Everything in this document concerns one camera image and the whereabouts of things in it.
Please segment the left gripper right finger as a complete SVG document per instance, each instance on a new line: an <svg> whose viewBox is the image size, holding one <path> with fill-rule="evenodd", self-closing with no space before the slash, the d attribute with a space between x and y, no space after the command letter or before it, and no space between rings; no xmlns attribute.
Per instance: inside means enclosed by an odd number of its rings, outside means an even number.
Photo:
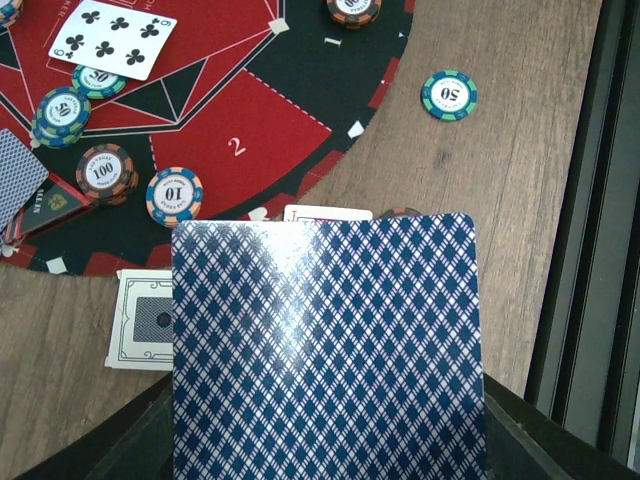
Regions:
<svg viewBox="0 0 640 480"><path fill-rule="evenodd" d="M484 376L491 479L637 479L639 474L554 423Z"/></svg>

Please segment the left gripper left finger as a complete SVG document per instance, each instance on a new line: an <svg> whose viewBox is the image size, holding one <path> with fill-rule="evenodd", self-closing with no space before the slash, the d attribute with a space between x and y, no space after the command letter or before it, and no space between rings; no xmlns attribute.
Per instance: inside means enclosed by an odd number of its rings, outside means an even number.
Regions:
<svg viewBox="0 0 640 480"><path fill-rule="evenodd" d="M71 445L17 479L83 479L151 408L171 383L167 374Z"/></svg>

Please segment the grey playing card deck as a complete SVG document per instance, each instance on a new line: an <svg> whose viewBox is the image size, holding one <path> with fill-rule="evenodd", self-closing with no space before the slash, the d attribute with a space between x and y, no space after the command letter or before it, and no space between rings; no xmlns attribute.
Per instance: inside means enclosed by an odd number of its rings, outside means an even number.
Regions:
<svg viewBox="0 0 640 480"><path fill-rule="evenodd" d="M484 479L463 213L185 221L172 234L177 479Z"/></svg>

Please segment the blue white ten chip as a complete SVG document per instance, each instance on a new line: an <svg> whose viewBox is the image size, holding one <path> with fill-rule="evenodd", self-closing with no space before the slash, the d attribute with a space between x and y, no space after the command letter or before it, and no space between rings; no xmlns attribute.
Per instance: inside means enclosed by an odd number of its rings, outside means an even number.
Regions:
<svg viewBox="0 0 640 480"><path fill-rule="evenodd" d="M0 1L0 24L2 28L8 28L15 23L23 11L23 0L1 0Z"/></svg>
<svg viewBox="0 0 640 480"><path fill-rule="evenodd" d="M196 219L203 197L203 184L193 171L169 167L152 177L145 202L148 214L156 223L174 228L182 221Z"/></svg>

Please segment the triangular black dealer button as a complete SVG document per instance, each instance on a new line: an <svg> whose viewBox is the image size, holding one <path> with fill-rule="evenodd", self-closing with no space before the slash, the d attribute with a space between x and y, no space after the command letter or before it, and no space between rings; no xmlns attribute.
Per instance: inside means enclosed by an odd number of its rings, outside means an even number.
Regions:
<svg viewBox="0 0 640 480"><path fill-rule="evenodd" d="M88 208L90 200L54 173L9 221L2 237L11 244L69 215Z"/></svg>

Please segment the red black chip stack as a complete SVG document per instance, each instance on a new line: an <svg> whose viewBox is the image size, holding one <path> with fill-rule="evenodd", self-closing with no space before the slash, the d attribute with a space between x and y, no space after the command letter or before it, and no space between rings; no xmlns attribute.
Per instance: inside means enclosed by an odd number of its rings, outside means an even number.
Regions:
<svg viewBox="0 0 640 480"><path fill-rule="evenodd" d="M378 219L405 218L411 216L421 216L422 213L411 207L393 207L384 211Z"/></svg>

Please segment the red black hundred chip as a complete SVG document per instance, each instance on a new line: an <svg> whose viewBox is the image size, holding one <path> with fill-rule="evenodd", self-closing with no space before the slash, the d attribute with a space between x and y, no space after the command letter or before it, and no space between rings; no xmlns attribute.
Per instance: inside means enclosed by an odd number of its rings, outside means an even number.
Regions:
<svg viewBox="0 0 640 480"><path fill-rule="evenodd" d="M87 150L77 164L75 177L80 191L95 205L122 204L139 183L131 156L111 143Z"/></svg>
<svg viewBox="0 0 640 480"><path fill-rule="evenodd" d="M381 0L327 0L330 18L348 28L359 29L376 20L379 16Z"/></svg>

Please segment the green blue chip stack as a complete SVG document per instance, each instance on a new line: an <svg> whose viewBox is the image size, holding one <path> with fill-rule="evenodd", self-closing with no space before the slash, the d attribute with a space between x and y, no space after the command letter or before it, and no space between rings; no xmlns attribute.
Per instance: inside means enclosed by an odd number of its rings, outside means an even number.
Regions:
<svg viewBox="0 0 640 480"><path fill-rule="evenodd" d="M443 121L459 121L471 114L478 103L474 81L457 70L442 70L432 74L421 88L425 110Z"/></svg>

